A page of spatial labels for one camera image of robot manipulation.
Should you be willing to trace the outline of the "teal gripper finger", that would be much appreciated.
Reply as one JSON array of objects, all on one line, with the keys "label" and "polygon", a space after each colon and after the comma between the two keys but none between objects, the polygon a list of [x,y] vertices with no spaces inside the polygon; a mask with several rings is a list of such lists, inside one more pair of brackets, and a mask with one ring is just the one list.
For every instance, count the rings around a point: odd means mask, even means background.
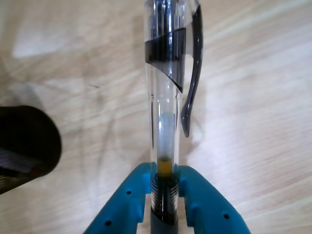
[{"label": "teal gripper finger", "polygon": [[143,222],[146,195],[151,193],[151,164],[139,164],[121,183],[86,234],[135,234]]},{"label": "teal gripper finger", "polygon": [[195,234],[249,234],[233,205],[198,171],[179,166],[179,196],[184,198],[187,226]]}]

